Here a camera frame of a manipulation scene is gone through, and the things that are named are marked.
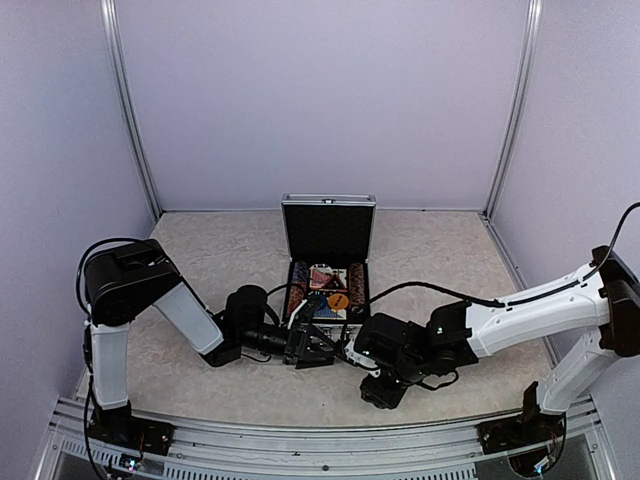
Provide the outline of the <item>blue playing card deck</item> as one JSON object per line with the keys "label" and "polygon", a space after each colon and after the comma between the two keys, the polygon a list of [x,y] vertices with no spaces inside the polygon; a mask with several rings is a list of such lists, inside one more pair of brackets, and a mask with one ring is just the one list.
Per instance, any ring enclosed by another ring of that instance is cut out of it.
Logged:
{"label": "blue playing card deck", "polygon": [[321,321],[344,321],[347,319],[347,311],[345,309],[333,310],[328,306],[322,306],[314,312],[313,319]]}

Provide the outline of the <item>orange round button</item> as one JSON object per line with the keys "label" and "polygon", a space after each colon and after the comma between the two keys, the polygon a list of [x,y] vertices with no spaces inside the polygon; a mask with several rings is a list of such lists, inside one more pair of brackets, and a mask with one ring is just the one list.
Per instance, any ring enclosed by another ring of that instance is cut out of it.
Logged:
{"label": "orange round button", "polygon": [[328,297],[328,306],[331,310],[345,310],[349,306],[349,298],[343,293],[332,294]]}

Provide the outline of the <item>black triangular button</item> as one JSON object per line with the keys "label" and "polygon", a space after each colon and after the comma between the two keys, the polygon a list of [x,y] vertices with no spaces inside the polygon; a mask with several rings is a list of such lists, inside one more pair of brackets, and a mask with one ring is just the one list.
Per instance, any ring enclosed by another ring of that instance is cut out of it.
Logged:
{"label": "black triangular button", "polygon": [[340,292],[344,292],[348,290],[344,281],[341,279],[341,276],[339,273],[331,274],[327,279],[327,281],[323,284],[321,289],[326,291],[340,291]]}

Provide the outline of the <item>red playing card deck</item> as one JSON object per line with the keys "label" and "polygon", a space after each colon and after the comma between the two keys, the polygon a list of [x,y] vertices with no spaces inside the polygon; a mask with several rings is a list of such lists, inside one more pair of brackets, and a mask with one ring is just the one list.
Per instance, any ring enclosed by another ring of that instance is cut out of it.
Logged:
{"label": "red playing card deck", "polygon": [[345,269],[332,268],[325,264],[312,265],[309,270],[309,287],[311,290],[322,290],[321,287],[333,273],[339,273],[341,279],[348,288],[347,271]]}

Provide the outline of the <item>aluminium poker case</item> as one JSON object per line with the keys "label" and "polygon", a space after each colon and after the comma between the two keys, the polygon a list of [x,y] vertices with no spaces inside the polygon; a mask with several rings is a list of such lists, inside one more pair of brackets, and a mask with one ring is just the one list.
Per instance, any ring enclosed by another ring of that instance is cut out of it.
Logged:
{"label": "aluminium poker case", "polygon": [[[289,321],[287,314],[289,291],[294,264],[298,261],[306,262],[308,271],[312,265],[316,264],[345,269],[347,282],[349,266],[353,263],[361,263],[364,266],[367,303],[369,301],[369,253],[376,211],[375,196],[372,194],[286,193],[282,197],[281,206],[290,260],[283,322],[287,324]],[[314,295],[321,296],[323,306],[328,306],[328,297],[335,293],[346,294],[349,298],[349,282],[348,290],[344,292],[311,290],[308,273],[304,300]],[[333,339],[339,336],[341,330],[350,334],[360,327],[369,314],[370,308],[366,303],[363,313],[354,315],[351,312],[349,298],[349,306],[345,309],[346,320],[313,319],[313,324],[323,328]]]}

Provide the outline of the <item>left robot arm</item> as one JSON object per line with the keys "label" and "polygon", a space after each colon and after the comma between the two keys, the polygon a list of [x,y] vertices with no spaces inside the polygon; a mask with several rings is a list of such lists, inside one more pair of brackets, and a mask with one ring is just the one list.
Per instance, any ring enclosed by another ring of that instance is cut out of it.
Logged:
{"label": "left robot arm", "polygon": [[297,368],[330,365],[340,351],[339,343],[312,322],[318,300],[305,301],[284,326],[268,304],[267,291],[245,285],[214,314],[153,239],[111,238],[91,246],[79,262],[76,294],[88,316],[90,391],[104,410],[99,424],[121,445],[140,434],[139,421],[124,410],[129,405],[127,346],[132,322],[149,307],[214,368],[240,359],[245,348]]}

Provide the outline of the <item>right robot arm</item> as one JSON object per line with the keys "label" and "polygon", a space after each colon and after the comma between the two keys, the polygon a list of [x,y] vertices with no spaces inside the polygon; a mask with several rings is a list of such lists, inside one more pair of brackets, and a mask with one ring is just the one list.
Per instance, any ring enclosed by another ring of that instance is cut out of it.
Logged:
{"label": "right robot arm", "polygon": [[524,395],[511,433],[535,442],[613,363],[639,354],[639,280],[611,245],[564,277],[513,295],[483,300],[455,293],[425,325],[383,313],[369,317],[345,347],[368,370],[364,400],[394,409],[406,390],[427,389],[425,378],[457,375],[504,349],[556,333],[584,333],[560,363]]}

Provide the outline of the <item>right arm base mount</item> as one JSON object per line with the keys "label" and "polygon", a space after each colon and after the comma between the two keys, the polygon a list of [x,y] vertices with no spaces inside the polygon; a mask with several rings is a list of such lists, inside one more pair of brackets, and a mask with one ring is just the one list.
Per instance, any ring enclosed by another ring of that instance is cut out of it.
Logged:
{"label": "right arm base mount", "polygon": [[538,382],[534,381],[523,394],[522,411],[499,420],[477,425],[484,454],[493,454],[551,441],[563,435],[566,414],[545,414],[537,401]]}

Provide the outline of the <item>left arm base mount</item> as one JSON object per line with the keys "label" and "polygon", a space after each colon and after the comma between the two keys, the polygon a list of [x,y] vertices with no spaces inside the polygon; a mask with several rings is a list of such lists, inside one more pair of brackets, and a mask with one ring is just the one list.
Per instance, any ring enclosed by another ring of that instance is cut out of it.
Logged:
{"label": "left arm base mount", "polygon": [[95,407],[88,425],[92,439],[160,456],[168,455],[173,433],[170,423],[134,416],[130,402],[110,410]]}

